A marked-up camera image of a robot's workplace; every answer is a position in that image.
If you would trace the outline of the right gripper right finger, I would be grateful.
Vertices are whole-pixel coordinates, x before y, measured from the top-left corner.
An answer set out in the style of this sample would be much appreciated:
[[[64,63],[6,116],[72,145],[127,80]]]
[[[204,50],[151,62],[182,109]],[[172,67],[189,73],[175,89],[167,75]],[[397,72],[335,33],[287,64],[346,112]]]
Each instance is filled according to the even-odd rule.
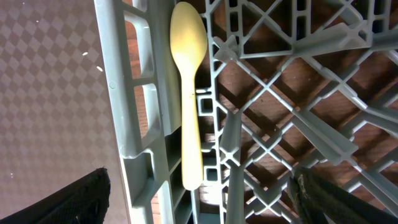
[[[397,223],[397,218],[300,167],[289,178],[288,193],[301,223]]]

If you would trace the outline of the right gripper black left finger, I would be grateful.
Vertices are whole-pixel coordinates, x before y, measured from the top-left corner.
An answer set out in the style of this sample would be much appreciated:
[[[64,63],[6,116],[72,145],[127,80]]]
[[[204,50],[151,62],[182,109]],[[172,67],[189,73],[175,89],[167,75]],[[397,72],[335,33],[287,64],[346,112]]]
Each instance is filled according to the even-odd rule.
[[[41,201],[1,219],[1,223],[103,224],[110,193],[108,170],[101,167]]]

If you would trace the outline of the cream plastic spoon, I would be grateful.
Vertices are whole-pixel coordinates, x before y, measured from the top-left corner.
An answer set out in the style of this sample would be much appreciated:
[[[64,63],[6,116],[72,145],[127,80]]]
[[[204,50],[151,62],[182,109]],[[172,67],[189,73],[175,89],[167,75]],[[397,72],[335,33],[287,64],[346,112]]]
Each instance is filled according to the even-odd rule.
[[[203,181],[195,75],[207,49],[198,11],[188,2],[177,3],[170,21],[170,50],[181,77],[182,184],[187,190],[196,190]]]

